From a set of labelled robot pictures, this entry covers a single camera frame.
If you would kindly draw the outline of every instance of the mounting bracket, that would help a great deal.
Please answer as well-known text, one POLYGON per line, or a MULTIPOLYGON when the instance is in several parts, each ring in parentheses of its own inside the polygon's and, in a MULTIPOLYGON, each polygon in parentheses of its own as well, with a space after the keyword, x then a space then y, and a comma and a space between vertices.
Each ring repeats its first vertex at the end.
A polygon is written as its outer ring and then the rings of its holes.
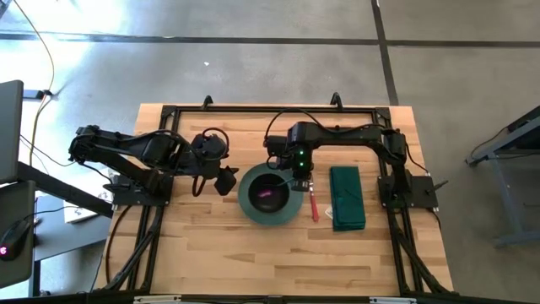
POLYGON ((103 187, 112 193, 114 198, 112 204, 118 206, 165 206, 169 204, 170 194, 174 177, 165 174, 160 183, 160 190, 149 194, 143 187, 123 175, 114 176, 111 185, 103 187))
POLYGON ((393 193, 394 176, 379 176, 377 185, 383 207, 403 208, 437 208, 439 202, 435 195, 436 187, 431 176, 411 176, 411 190, 405 198, 399 198, 393 193))
POLYGON ((204 102, 202 103, 202 109, 206 110, 208 109, 208 105, 212 105, 212 104, 213 104, 212 96, 206 95, 206 97, 204 98, 204 102))
POLYGON ((390 108, 388 107, 376 107, 375 111, 378 115, 380 115, 382 118, 386 120, 390 120, 390 108))
POLYGON ((332 99, 330 100, 331 106, 337 106, 338 111, 343 111, 343 103, 341 102, 341 97, 338 92, 334 92, 332 99))

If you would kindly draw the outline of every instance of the butcher block tabletop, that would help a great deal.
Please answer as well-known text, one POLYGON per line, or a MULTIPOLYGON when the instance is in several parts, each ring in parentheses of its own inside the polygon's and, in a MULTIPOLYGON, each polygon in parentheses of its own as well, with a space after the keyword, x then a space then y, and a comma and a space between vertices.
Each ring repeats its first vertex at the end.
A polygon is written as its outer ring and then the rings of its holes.
MULTIPOLYGON (((142 104, 134 134, 158 129, 162 106, 142 104)), ((391 106, 390 111, 392 126, 406 134, 414 160, 422 165, 424 158, 412 108, 391 106)), ((165 208, 151 293, 397 296, 388 220, 376 188, 376 179, 380 175, 378 158, 371 149, 324 146, 314 151, 318 223, 311 218, 309 193, 304 196, 299 214, 287 225, 261 226, 244 216, 236 199, 238 186, 250 168, 266 161, 267 151, 262 141, 275 114, 181 113, 178 131, 189 141, 205 128, 222 128, 230 137, 229 158, 222 160, 222 165, 240 170, 236 173, 236 186, 224 197, 219 196, 213 181, 209 181, 202 194, 194 198, 193 179, 188 176, 175 178, 170 205, 165 208), (332 220, 325 214, 331 204, 331 166, 359 168, 366 215, 362 231, 332 230, 332 220)), ((372 122, 367 114, 314 116, 325 126, 355 127, 372 122)), ((285 135, 296 122, 309 120, 302 113, 284 113, 274 122, 270 134, 285 135)), ((424 174, 410 161, 406 167, 414 175, 424 174)), ((118 226, 109 257, 111 277, 133 251, 141 210, 142 207, 133 206, 118 226)), ((111 228, 121 211, 115 212, 111 228)), ((411 209, 410 217, 418 255, 439 282, 452 290, 436 218, 424 209, 411 209)), ((407 281, 413 286, 410 262, 405 253, 403 256, 407 281)), ((146 259, 145 253, 138 271, 137 287, 143 280, 146 259)), ((104 285, 105 261, 101 264, 95 287, 104 285)))

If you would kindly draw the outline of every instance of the green bowl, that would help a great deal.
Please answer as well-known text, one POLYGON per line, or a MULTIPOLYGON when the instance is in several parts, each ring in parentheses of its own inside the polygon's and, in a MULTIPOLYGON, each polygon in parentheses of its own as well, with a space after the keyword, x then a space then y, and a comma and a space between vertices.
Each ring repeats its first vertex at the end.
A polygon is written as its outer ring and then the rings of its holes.
POLYGON ((261 225, 288 223, 298 214, 304 198, 286 182, 292 178, 291 170, 271 170, 266 163, 254 166, 240 182, 238 203, 242 211, 261 225))

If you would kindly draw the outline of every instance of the metal desk leg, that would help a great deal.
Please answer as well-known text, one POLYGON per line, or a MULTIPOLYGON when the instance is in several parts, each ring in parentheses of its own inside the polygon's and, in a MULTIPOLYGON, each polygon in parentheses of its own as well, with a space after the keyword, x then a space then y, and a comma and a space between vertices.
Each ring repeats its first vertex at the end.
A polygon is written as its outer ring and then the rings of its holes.
POLYGON ((496 247, 504 247, 523 242, 540 241, 540 231, 526 231, 509 236, 502 236, 495 240, 496 247))
POLYGON ((62 198, 69 203, 73 203, 84 209, 94 211, 96 214, 103 215, 112 219, 111 204, 108 204, 101 198, 88 194, 83 190, 66 184, 65 182, 48 176, 47 174, 28 166, 23 162, 17 164, 18 179, 22 181, 34 181, 35 186, 41 191, 49 193, 57 198, 62 198))
POLYGON ((28 297, 40 296, 41 261, 34 261, 32 275, 28 280, 28 297))
POLYGON ((503 199, 503 205, 505 206, 506 213, 508 214, 508 217, 510 219, 512 230, 515 233, 520 233, 523 231, 520 221, 521 215, 519 214, 519 210, 517 210, 514 202, 512 201, 512 197, 510 194, 510 185, 505 180, 505 175, 500 168, 499 161, 496 160, 495 153, 489 154, 489 158, 491 159, 489 163, 493 167, 495 178, 497 180, 497 183, 499 184, 499 189, 501 191, 503 199))
POLYGON ((491 155, 496 151, 512 145, 517 139, 537 128, 540 128, 540 117, 532 119, 523 127, 517 128, 514 132, 494 141, 487 148, 479 150, 474 155, 469 155, 465 162, 469 166, 475 166, 478 162, 491 158, 491 155))

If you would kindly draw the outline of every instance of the folded green cloth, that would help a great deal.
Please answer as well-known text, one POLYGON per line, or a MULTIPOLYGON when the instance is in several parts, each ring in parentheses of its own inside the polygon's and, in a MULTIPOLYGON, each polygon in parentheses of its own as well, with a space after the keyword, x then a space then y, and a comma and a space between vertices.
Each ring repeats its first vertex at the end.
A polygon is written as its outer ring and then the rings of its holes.
POLYGON ((332 196, 332 225, 334 231, 364 229, 364 200, 362 199, 358 167, 331 167, 330 193, 332 196))

